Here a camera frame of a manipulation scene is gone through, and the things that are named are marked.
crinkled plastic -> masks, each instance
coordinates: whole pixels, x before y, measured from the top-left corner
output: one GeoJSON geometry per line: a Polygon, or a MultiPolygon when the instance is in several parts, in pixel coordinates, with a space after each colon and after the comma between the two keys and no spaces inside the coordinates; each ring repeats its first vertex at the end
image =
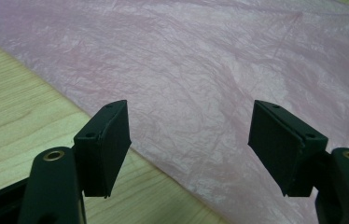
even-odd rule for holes
{"type": "Polygon", "coordinates": [[[0,47],[91,115],[127,99],[133,147],[234,223],[317,222],[247,146],[255,99],[349,147],[337,2],[0,0],[0,47]]]}

wooden table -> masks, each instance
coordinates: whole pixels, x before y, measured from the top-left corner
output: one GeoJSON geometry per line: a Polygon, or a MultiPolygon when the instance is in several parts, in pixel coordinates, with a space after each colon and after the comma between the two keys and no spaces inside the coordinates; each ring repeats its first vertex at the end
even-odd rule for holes
{"type": "MultiPolygon", "coordinates": [[[[71,147],[89,119],[0,50],[0,189],[27,177],[39,152],[71,147]]],[[[85,198],[85,206],[89,223],[226,223],[133,150],[111,198],[85,198]]]]}

pink plastic bag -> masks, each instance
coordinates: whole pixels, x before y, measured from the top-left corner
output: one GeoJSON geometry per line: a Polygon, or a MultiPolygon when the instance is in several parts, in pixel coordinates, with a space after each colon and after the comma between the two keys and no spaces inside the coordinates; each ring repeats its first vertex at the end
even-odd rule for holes
{"type": "Polygon", "coordinates": [[[0,0],[0,47],[89,114],[127,99],[133,147],[235,223],[315,223],[247,146],[255,99],[349,147],[349,6],[0,0]]]}

pink plastic sheet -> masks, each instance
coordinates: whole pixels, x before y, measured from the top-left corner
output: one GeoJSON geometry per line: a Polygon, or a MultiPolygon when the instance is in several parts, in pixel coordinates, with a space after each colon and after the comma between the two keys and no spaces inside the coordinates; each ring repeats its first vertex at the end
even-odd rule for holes
{"type": "Polygon", "coordinates": [[[91,115],[127,99],[133,147],[234,223],[317,222],[247,146],[255,99],[349,147],[337,2],[0,0],[0,47],[91,115]]]}

